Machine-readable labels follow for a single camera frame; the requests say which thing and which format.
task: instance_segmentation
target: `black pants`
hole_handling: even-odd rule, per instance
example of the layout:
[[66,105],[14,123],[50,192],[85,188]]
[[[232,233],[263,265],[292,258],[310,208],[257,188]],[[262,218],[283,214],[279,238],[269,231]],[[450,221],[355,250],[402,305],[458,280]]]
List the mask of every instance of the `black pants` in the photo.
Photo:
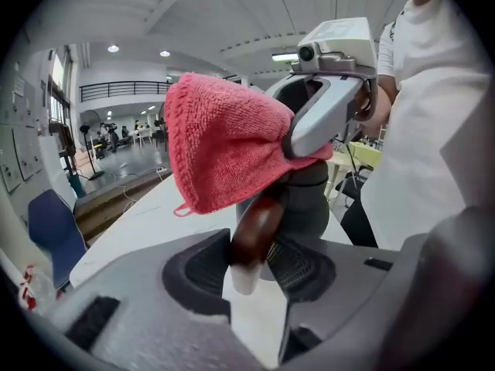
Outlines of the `black pants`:
[[340,222],[350,241],[355,246],[378,247],[373,230],[364,212],[360,199],[356,199]]

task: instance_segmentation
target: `standing fan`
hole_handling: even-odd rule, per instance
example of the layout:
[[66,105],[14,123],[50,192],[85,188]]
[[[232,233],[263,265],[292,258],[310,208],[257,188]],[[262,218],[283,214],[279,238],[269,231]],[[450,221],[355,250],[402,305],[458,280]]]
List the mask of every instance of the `standing fan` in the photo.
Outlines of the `standing fan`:
[[87,140],[86,140],[86,135],[87,132],[89,132],[90,127],[89,125],[81,125],[79,130],[82,132],[84,136],[84,144],[86,145],[87,156],[90,158],[91,168],[93,169],[93,173],[94,173],[90,178],[88,178],[88,180],[95,180],[98,177],[102,176],[104,172],[102,170],[100,170],[99,172],[94,170],[93,161],[91,160],[90,149],[87,147]]
[[78,136],[78,141],[80,144],[84,144],[86,147],[87,155],[90,158],[91,168],[93,169],[93,175],[89,178],[89,180],[95,180],[98,177],[104,174],[103,171],[96,172],[94,170],[93,161],[91,159],[90,149],[87,147],[87,139],[86,136],[88,132],[92,129],[93,131],[98,131],[100,128],[101,119],[98,113],[94,110],[86,110],[80,115],[80,119],[83,124],[79,127],[80,133],[83,134],[83,138],[80,138],[80,134]]

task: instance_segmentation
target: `white t-shirt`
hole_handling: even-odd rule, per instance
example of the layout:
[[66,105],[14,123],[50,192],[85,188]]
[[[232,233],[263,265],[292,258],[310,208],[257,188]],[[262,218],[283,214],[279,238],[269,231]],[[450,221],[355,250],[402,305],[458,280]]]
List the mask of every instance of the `white t-shirt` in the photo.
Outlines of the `white t-shirt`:
[[410,0],[393,40],[391,25],[381,36],[378,74],[395,77],[399,93],[361,201],[378,246],[398,250],[466,206],[493,202],[490,63],[451,0]]

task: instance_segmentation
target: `ceiling light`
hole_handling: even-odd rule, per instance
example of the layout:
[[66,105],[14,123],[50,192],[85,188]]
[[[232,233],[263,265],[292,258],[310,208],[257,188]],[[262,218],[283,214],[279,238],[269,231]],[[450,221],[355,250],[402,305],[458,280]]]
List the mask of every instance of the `ceiling light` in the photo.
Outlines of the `ceiling light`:
[[274,62],[284,62],[286,60],[297,60],[297,53],[274,53],[271,55]]

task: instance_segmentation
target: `floor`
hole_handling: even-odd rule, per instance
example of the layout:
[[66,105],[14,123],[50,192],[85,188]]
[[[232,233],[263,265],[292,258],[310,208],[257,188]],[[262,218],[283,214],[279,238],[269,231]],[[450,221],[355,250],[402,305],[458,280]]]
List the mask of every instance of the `floor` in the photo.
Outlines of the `floor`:
[[[95,179],[87,180],[80,177],[81,184],[87,196],[101,193],[112,186],[121,185],[126,179],[141,176],[155,170],[159,166],[170,168],[169,154],[165,151],[164,144],[145,143],[142,147],[138,144],[119,148],[117,152],[105,152],[105,158],[93,161],[96,171],[105,172],[104,175]],[[82,175],[90,177],[93,174],[90,164],[80,167]]]
[[[351,206],[353,204],[353,200],[349,198],[347,200],[347,205]],[[335,205],[332,206],[330,204],[330,207],[332,207],[332,213],[333,215],[340,221],[342,221],[342,217],[344,213],[347,211],[348,207],[346,207],[346,197],[345,196],[340,196],[339,202],[337,202]]]

